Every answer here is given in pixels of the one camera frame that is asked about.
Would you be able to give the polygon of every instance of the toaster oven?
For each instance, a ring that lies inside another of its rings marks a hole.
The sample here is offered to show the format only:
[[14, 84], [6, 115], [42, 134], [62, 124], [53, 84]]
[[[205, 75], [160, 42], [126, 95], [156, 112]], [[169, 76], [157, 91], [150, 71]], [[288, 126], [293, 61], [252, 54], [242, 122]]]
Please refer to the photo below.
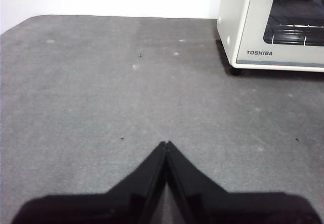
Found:
[[324, 0], [221, 0], [217, 29], [234, 68], [324, 72]]

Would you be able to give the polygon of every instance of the toaster oven foot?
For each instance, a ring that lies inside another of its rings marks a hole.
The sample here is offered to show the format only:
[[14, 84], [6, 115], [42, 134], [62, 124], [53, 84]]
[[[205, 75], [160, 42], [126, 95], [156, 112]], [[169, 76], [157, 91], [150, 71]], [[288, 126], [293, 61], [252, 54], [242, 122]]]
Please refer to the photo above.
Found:
[[233, 76], [240, 76], [242, 74], [242, 69], [241, 68], [234, 68], [234, 67], [231, 67], [230, 69], [230, 73], [231, 75]]

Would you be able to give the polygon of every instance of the white stain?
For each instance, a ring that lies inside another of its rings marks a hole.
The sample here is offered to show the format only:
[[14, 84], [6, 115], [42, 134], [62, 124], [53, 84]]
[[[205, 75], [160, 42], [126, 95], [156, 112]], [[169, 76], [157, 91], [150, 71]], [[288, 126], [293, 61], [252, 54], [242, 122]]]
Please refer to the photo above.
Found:
[[140, 68], [140, 65], [135, 63], [132, 65], [132, 67], [133, 67], [133, 70], [138, 70]]
[[264, 151], [264, 148], [262, 146], [258, 146], [257, 147], [257, 150], [260, 151], [260, 152], [263, 152]]

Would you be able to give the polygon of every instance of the toaster oven window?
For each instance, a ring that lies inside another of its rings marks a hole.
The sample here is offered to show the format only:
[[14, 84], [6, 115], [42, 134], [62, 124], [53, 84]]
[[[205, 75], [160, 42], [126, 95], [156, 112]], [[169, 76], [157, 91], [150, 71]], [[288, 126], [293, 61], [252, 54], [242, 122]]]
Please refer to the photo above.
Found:
[[324, 0], [273, 0], [263, 40], [324, 46]]

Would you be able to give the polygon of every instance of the toaster oven door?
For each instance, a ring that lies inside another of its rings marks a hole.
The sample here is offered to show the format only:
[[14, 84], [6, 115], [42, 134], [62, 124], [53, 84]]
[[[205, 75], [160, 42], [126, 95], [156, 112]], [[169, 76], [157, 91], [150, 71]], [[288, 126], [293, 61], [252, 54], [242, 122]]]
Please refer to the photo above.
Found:
[[324, 0], [250, 0], [236, 63], [324, 70]]

